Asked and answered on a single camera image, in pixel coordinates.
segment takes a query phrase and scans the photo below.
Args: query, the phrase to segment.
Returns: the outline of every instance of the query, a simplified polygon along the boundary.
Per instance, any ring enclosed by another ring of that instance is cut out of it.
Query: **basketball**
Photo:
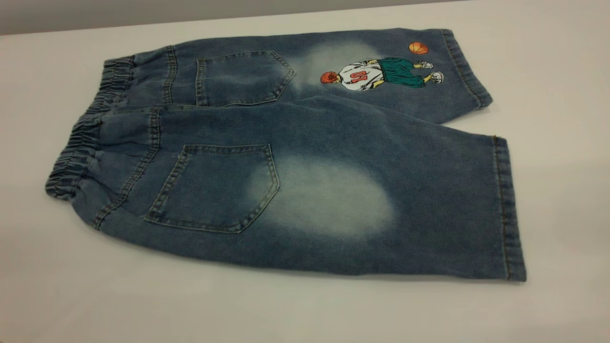
[[[409,50],[416,55],[423,55],[428,52],[428,47],[422,42],[413,42],[409,44]]]

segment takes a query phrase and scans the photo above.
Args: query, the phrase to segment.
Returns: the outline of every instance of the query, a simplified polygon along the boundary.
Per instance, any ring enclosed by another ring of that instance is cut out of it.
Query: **jeans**
[[[167,46],[106,61],[46,191],[191,258],[525,281],[505,139],[439,125],[491,101],[449,30]]]

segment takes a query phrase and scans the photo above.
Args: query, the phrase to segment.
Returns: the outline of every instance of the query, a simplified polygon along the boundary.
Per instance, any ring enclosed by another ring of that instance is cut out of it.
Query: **sneaker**
[[[434,65],[427,61],[419,61],[419,62],[416,62],[415,64],[420,64],[420,65],[422,65],[422,68],[426,68],[426,69],[434,68]]]
[[[443,82],[443,80],[445,80],[445,75],[443,75],[443,73],[441,73],[440,71],[435,71],[430,75],[432,75],[430,81],[434,82],[435,84],[439,84]]]

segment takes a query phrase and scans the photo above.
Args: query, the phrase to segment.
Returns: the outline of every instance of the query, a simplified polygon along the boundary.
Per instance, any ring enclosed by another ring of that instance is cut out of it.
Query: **white table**
[[[608,342],[609,13],[605,0],[465,1],[0,37],[0,341]],[[193,261],[108,238],[45,195],[105,59],[390,27],[454,30],[492,94],[450,126],[509,141],[526,283]]]

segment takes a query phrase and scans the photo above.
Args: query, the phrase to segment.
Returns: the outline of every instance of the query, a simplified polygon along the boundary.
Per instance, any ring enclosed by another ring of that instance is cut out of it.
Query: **printed graphic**
[[[329,71],[322,74],[320,81],[323,84],[341,83],[349,90],[369,90],[379,87],[384,82],[421,88],[425,87],[428,81],[439,84],[445,79],[443,73],[439,71],[425,77],[411,73],[413,69],[422,68],[430,69],[434,68],[434,65],[427,61],[413,63],[400,57],[388,57],[381,60],[354,62],[345,66],[338,73]]]
[[[423,55],[428,53],[428,46],[422,42],[413,42],[409,44],[409,50],[416,55]]]

